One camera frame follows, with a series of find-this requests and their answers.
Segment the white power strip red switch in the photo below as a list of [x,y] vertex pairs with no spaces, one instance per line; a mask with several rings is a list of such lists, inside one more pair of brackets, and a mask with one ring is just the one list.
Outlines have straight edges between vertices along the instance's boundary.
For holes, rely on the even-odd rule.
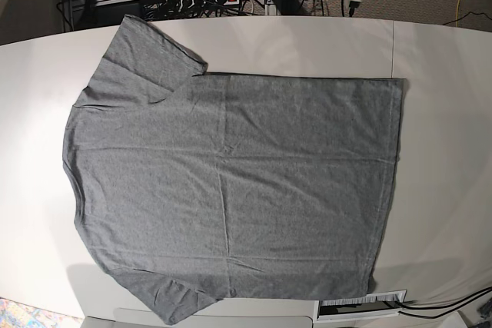
[[239,9],[240,0],[181,0],[184,6],[211,9]]

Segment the grey T-shirt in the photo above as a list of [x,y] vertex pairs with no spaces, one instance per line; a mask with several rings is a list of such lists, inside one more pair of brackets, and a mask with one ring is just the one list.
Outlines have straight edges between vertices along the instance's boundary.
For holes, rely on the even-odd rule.
[[168,325],[226,298],[365,296],[404,81],[218,74],[128,15],[69,115],[96,264]]

